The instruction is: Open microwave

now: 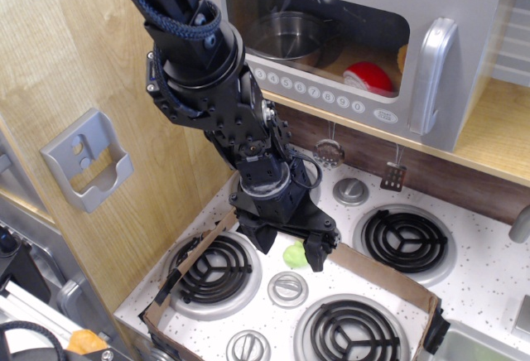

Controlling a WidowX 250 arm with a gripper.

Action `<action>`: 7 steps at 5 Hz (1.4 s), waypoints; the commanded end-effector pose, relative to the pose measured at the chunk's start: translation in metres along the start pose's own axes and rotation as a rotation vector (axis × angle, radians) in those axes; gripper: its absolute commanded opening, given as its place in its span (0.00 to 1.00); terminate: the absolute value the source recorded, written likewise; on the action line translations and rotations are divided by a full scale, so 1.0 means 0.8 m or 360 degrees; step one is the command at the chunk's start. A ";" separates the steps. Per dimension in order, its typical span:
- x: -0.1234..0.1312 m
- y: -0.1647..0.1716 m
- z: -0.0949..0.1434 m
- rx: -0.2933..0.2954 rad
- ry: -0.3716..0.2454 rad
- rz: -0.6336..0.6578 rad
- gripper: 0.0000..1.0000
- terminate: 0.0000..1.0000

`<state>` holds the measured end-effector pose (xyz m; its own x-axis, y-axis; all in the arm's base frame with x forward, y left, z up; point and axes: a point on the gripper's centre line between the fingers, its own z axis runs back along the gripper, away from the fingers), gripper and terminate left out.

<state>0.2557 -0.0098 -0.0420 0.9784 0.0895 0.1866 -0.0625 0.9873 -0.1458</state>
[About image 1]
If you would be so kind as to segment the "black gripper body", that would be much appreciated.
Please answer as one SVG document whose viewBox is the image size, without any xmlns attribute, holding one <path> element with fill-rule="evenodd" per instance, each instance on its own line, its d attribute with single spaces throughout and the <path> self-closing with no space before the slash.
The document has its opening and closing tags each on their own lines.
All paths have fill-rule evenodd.
<svg viewBox="0 0 530 361">
<path fill-rule="evenodd" d="M 340 233 L 335 221 L 315 204 L 317 193 L 316 189 L 308 190 L 291 182 L 272 197 L 252 197 L 238 184 L 229 195 L 229 203 L 236 208 L 238 219 L 244 215 L 273 226 L 277 233 L 304 240 L 314 233 L 327 243 L 338 243 Z"/>
</svg>

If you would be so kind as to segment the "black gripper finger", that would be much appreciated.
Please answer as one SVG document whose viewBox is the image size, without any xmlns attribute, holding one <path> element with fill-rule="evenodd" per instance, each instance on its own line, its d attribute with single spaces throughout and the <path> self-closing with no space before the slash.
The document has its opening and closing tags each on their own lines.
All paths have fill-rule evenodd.
<svg viewBox="0 0 530 361">
<path fill-rule="evenodd" d="M 331 253 L 331 246 L 325 239 L 317 234 L 310 234 L 303 242 L 306 260 L 313 272 L 322 272 L 324 262 Z"/>
<path fill-rule="evenodd" d="M 238 222 L 238 231 L 245 235 L 258 251 L 261 253 L 270 251 L 277 237 L 277 230 L 273 226 L 244 215 L 238 217 Z"/>
</svg>

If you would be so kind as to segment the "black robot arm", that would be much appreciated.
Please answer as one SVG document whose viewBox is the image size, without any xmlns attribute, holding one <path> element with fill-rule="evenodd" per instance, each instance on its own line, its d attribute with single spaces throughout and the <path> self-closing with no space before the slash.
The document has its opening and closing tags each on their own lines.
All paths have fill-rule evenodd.
<svg viewBox="0 0 530 361">
<path fill-rule="evenodd" d="M 245 60 L 243 40 L 210 0 L 132 0 L 152 38 L 148 92 L 171 123 L 203 131 L 240 190 L 229 198 L 239 231 L 267 253 L 278 233 L 298 237 L 319 272 L 340 243 L 335 221 L 311 200 L 308 157 L 289 143 Z"/>
</svg>

